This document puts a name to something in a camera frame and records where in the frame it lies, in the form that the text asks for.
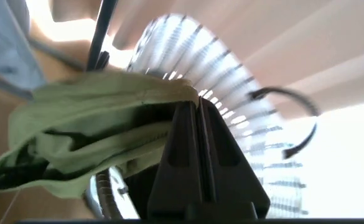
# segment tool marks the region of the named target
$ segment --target metal rod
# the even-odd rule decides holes
[[[96,30],[89,50],[89,58],[86,66],[87,71],[92,71],[96,67],[101,52],[101,46],[105,40],[117,2],[118,0],[101,1],[99,15],[96,22]]]

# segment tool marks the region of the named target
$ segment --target green cloth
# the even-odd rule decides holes
[[[0,191],[43,186],[76,198],[111,166],[125,178],[136,174],[160,161],[176,103],[198,105],[188,80],[127,72],[87,73],[33,96],[10,115]]]

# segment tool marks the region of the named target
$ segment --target wooden floor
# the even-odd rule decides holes
[[[87,56],[90,43],[67,45],[51,42],[39,32],[37,27],[34,27],[34,24],[31,35],[72,55],[79,55],[80,59]],[[50,82],[72,78],[79,74],[43,52],[34,50],[34,53]],[[22,100],[0,92],[0,155],[7,151],[7,117],[21,103],[23,103]],[[38,187],[0,194],[0,224],[14,223],[28,218],[86,219],[93,218],[93,215],[82,200],[59,199]]]

